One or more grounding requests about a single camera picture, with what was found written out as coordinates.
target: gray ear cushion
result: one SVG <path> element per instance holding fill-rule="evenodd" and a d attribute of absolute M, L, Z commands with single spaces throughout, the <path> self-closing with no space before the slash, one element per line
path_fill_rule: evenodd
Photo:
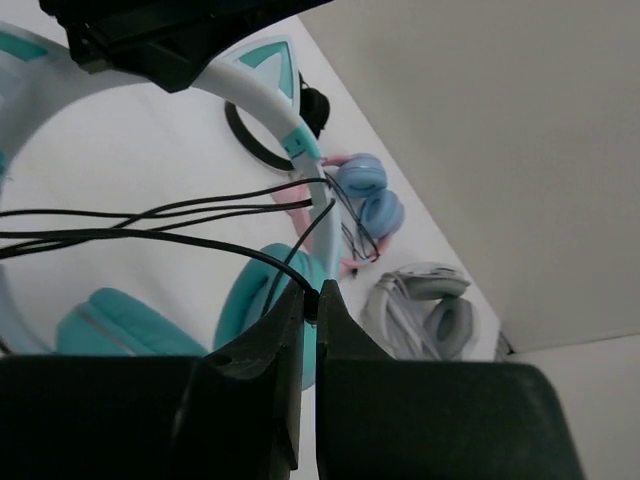
<path fill-rule="evenodd" d="M 403 277 L 411 300 L 439 300 L 446 296 L 459 297 L 469 286 L 462 278 L 428 278 L 423 276 Z"/>
<path fill-rule="evenodd" d="M 424 328 L 443 360 L 455 360 L 473 336 L 473 307 L 462 298 L 445 297 L 429 314 Z"/>

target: headband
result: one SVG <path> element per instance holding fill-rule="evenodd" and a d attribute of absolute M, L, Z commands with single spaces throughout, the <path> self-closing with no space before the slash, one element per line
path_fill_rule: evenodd
<path fill-rule="evenodd" d="M 89 75 L 70 58 L 69 51 L 31 32 L 0 22 L 0 182 L 11 161 L 31 136 L 56 113 L 82 98 L 115 87 L 147 83 L 134 75 L 105 71 Z M 193 86 L 220 96 L 248 112 L 274 135 L 293 165 L 305 177 L 324 178 L 317 142 L 286 102 L 251 73 L 224 60 L 211 62 Z M 331 201 L 326 185 L 309 186 L 316 218 Z M 338 276 L 340 214 L 333 208 L 313 232 L 313 255 L 328 278 Z M 10 295 L 0 265 L 0 332 L 18 353 L 45 353 L 49 348 L 29 330 Z"/>

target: white table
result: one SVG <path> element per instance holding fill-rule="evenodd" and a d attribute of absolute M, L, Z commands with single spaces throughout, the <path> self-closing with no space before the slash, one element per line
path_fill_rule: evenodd
<path fill-rule="evenodd" d="M 4 0 L 0 19 L 66 43 L 63 29 L 37 3 Z M 357 318 L 382 273 L 416 261 L 461 263 L 300 21 L 289 19 L 258 35 L 279 33 L 294 39 L 305 79 L 331 99 L 331 119 L 321 137 L 324 152 L 367 151 L 379 156 L 391 189 L 406 207 L 407 222 L 388 254 L 362 269 L 356 280 L 341 282 L 347 306 Z M 273 139 L 259 138 L 276 147 Z M 167 95 L 151 85 L 113 90 L 64 111 L 32 139 L 9 176 L 5 209 L 48 206 L 130 212 L 282 181 L 252 160 L 231 136 L 221 99 L 199 91 Z M 96 221 L 27 218 L 4 225 L 64 228 L 96 225 Z M 278 213 L 184 232 L 254 248 L 296 240 L 288 216 Z M 10 260 L 8 270 L 21 310 L 49 340 L 56 321 L 74 305 L 101 286 L 113 286 L 175 320 L 209 347 L 226 294 L 245 262 L 220 252 L 119 240 Z M 473 357 L 492 359 L 498 319 L 475 286 L 466 297 L 482 319 L 483 334 Z M 292 478 L 317 478 L 313 389 L 304 393 L 302 410 L 301 468 Z"/>

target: blue ear cup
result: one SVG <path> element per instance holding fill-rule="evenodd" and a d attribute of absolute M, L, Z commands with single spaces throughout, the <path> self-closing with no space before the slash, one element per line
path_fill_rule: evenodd
<path fill-rule="evenodd" d="M 348 197 L 365 198 L 387 188 L 387 174 L 380 160 L 361 153 L 338 169 L 336 182 Z"/>
<path fill-rule="evenodd" d="M 290 251 L 290 247 L 280 243 L 268 245 L 262 249 L 262 252 L 279 260 L 284 260 Z M 289 265 L 300 272 L 313 288 L 317 290 L 322 288 L 326 274 L 315 257 L 297 252 Z M 214 350 L 231 342 L 258 321 L 277 273 L 277 269 L 259 260 L 250 260 L 247 263 L 231 287 L 231 292 L 222 309 L 214 337 Z M 282 294 L 288 282 L 289 277 L 283 275 L 275 290 L 274 301 Z M 306 389 L 315 382 L 316 330 L 308 324 L 305 324 L 304 328 L 302 387 Z"/>
<path fill-rule="evenodd" d="M 360 209 L 360 222 L 373 238 L 397 232 L 404 223 L 404 217 L 404 205 L 390 190 L 374 193 Z"/>
<path fill-rule="evenodd" d="M 95 292 L 58 325 L 66 355 L 193 355 L 208 352 L 144 303 L 113 288 Z"/>

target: wire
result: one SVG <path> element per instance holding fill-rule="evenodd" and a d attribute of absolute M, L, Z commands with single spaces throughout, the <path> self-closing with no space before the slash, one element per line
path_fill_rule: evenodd
<path fill-rule="evenodd" d="M 308 203 L 306 207 L 310 207 L 312 202 L 310 200 L 305 201 Z M 31 208 L 23 210 L 5 210 L 0 212 L 0 218 L 5 217 L 17 217 L 27 215 L 62 215 L 67 217 L 93 217 L 93 218 L 133 218 L 138 217 L 142 219 L 160 219 L 181 217 L 184 215 L 194 215 L 196 213 L 215 212 L 219 210 L 239 210 L 249 208 L 264 208 L 271 209 L 274 207 L 273 203 L 257 203 L 257 204 L 242 204 L 242 205 L 219 205 L 216 207 L 194 208 L 192 210 L 184 210 L 181 212 L 170 213 L 156 213 L 156 214 L 137 214 L 137 213 L 117 213 L 117 212 L 98 212 L 92 210 L 68 210 L 62 208 Z"/>
<path fill-rule="evenodd" d="M 317 294 L 311 284 L 295 269 L 291 268 L 285 262 L 278 260 L 258 250 L 235 245 L 232 243 L 221 242 L 218 240 L 209 240 L 204 238 L 190 237 L 187 235 L 179 235 L 176 233 L 154 232 L 149 230 L 134 230 L 126 228 L 83 228 L 75 230 L 49 230 L 49 231 L 33 231 L 33 232 L 0 232 L 0 238 L 34 238 L 39 237 L 47 240 L 105 240 L 111 238 L 144 238 L 148 240 L 158 240 L 163 242 L 179 243 L 182 245 L 192 245 L 194 247 L 209 248 L 212 250 L 221 250 L 223 252 L 235 253 L 245 257 L 255 258 L 274 268 L 281 273 L 286 273 L 296 283 L 298 283 L 305 293 Z M 19 255 L 1 253 L 0 259 L 13 258 Z"/>
<path fill-rule="evenodd" d="M 150 232 L 164 232 L 168 230 L 175 230 L 178 228 L 190 227 L 193 225 L 199 225 L 202 223 L 212 222 L 215 220 L 222 220 L 226 218 L 240 217 L 245 215 L 256 215 L 261 213 L 282 212 L 286 210 L 293 210 L 297 208 L 307 207 L 310 204 L 310 200 L 303 200 L 301 202 L 283 203 L 280 205 L 269 205 L 268 208 L 259 208 L 255 210 L 243 210 L 239 212 L 229 212 L 221 215 L 213 215 L 204 218 L 198 218 L 195 220 L 189 220 L 186 222 L 173 223 L 162 227 L 150 228 Z M 19 243 L 16 245 L 10 245 L 8 247 L 0 248 L 0 255 L 6 255 L 5 258 L 14 258 L 22 255 L 28 255 L 32 253 L 50 252 L 53 250 L 60 250 L 70 246 L 78 245 L 88 240 L 71 240 L 71 241 L 51 241 L 51 240 L 36 240 L 33 242 Z M 29 248 L 22 248 L 24 245 L 29 245 Z"/>
<path fill-rule="evenodd" d="M 148 218 L 149 215 L 155 215 L 161 212 L 165 212 L 167 210 L 175 210 L 177 208 L 184 208 L 184 207 L 189 207 L 189 206 L 193 206 L 193 205 L 202 205 L 205 203 L 214 203 L 214 202 L 226 202 L 226 201 L 233 201 L 233 200 L 244 200 L 247 198 L 253 198 L 253 197 L 259 197 L 262 195 L 268 195 L 274 192 L 279 192 L 281 190 L 286 190 L 287 188 L 290 187 L 295 187 L 298 185 L 308 185 L 311 183 L 324 183 L 327 184 L 328 186 L 331 186 L 331 182 L 325 178 L 307 178 L 307 179 L 301 179 L 301 180 L 296 180 L 290 183 L 286 183 L 283 185 L 277 185 L 275 187 L 271 187 L 271 188 L 266 188 L 263 190 L 257 190 L 255 192 L 248 192 L 248 193 L 241 193 L 241 194 L 235 194 L 235 195 L 224 195 L 224 196 L 217 196 L 217 197 L 206 197 L 206 198 L 199 198 L 199 199 L 195 199 L 195 200 L 186 200 L 186 201 L 182 201 L 182 202 L 176 202 L 176 203 L 170 203 L 167 205 L 162 205 L 160 207 L 156 207 L 153 208 L 151 210 L 147 210 L 146 212 L 140 213 L 138 215 L 134 215 L 132 217 L 130 217 L 128 220 L 125 220 L 123 222 L 120 222 L 116 225 L 114 225 L 112 228 L 124 228 L 124 227 L 128 227 L 129 225 L 134 224 L 135 222 L 139 221 L 139 220 L 143 220 L 145 218 Z M 29 242 L 24 242 L 21 244 L 16 244 L 13 245 L 12 247 L 6 247 L 6 248 L 13 248 L 16 251 L 18 250 L 22 250 L 25 248 L 30 248 L 30 247 L 34 247 L 33 249 L 30 249 L 29 251 L 33 252 L 33 253 L 39 253 L 39 252 L 47 252 L 47 251 L 51 251 L 51 250 L 56 250 L 58 248 L 66 248 L 66 247 L 71 247 L 74 245 L 79 245 L 81 243 L 84 243 L 87 240 L 76 240 L 76 241 L 65 241 L 65 242 L 58 242 L 54 245 L 52 245 L 52 242 L 46 242 L 46 241 L 42 241 L 42 240 L 32 240 Z"/>
<path fill-rule="evenodd" d="M 367 229 L 362 224 L 362 220 L 360 218 L 360 215 L 358 215 L 356 213 L 355 208 L 353 207 L 353 204 L 351 203 L 351 200 L 349 200 L 347 192 L 344 191 L 342 186 L 336 181 L 336 179 L 332 175 L 330 175 L 329 173 L 326 173 L 326 172 L 325 172 L 325 175 L 326 175 L 327 179 L 329 180 L 330 185 L 336 191 L 336 195 L 340 199 L 340 202 L 345 206 L 345 208 L 347 209 L 347 212 L 349 212 L 349 215 L 353 218 L 353 221 L 356 223 L 356 227 L 358 229 L 358 235 L 359 235 L 359 240 L 360 240 L 360 245 L 361 245 L 362 251 L 357 251 L 356 246 L 355 246 L 355 241 L 351 241 L 349 243 L 350 243 L 351 248 L 352 248 L 352 253 L 357 252 L 357 255 L 363 260 L 368 258 L 369 255 L 367 255 L 367 253 L 364 252 L 364 242 L 362 240 L 362 237 L 364 236 L 366 238 L 367 242 L 373 247 L 373 250 L 375 252 L 375 259 L 373 261 L 375 262 L 376 260 L 378 260 L 378 258 L 380 258 L 380 251 L 378 250 L 378 244 L 371 237 L 371 235 L 369 234 Z"/>
<path fill-rule="evenodd" d="M 347 226 L 344 223 L 342 224 L 342 235 L 344 237 L 345 242 L 349 245 L 349 250 L 351 251 L 351 258 L 353 260 L 357 260 L 358 258 L 360 260 L 364 260 L 364 257 L 362 256 L 361 252 L 358 251 L 356 247 L 355 239 L 353 238 L 353 233 L 351 232 L 351 230 L 349 230 L 349 228 L 347 228 Z"/>
<path fill-rule="evenodd" d="M 327 207 L 322 212 L 320 212 L 320 215 L 318 215 L 316 217 L 316 219 L 313 222 L 311 222 L 311 225 L 309 225 L 309 228 L 307 228 L 304 231 L 304 233 L 302 235 L 300 235 L 300 238 L 298 239 L 296 244 L 293 246 L 293 248 L 289 252 L 289 255 L 287 255 L 287 257 L 284 259 L 284 264 L 287 267 L 289 267 L 289 262 L 291 262 L 291 260 L 295 256 L 295 254 L 298 252 L 298 250 L 300 250 L 300 247 L 302 247 L 302 245 L 304 244 L 304 242 L 307 239 L 307 237 L 309 237 L 309 235 L 311 235 L 313 230 L 320 224 L 320 222 L 324 219 L 324 217 L 326 217 L 329 214 L 329 212 L 331 211 L 331 209 L 333 208 L 333 206 L 335 204 L 336 204 L 336 200 L 335 200 L 335 198 L 332 198 L 331 201 L 329 202 L 329 205 L 327 205 Z M 283 271 L 281 269 L 276 274 L 276 276 L 275 276 L 275 278 L 273 280 L 273 283 L 271 284 L 271 288 L 269 289 L 269 293 L 267 294 L 267 298 L 264 301 L 264 305 L 262 307 L 262 312 L 260 313 L 261 317 L 264 316 L 269 311 L 269 308 L 271 308 L 271 301 L 273 300 L 273 296 L 275 295 L 276 288 L 278 287 L 278 284 L 280 283 L 280 279 L 282 278 L 282 274 L 283 274 Z"/>

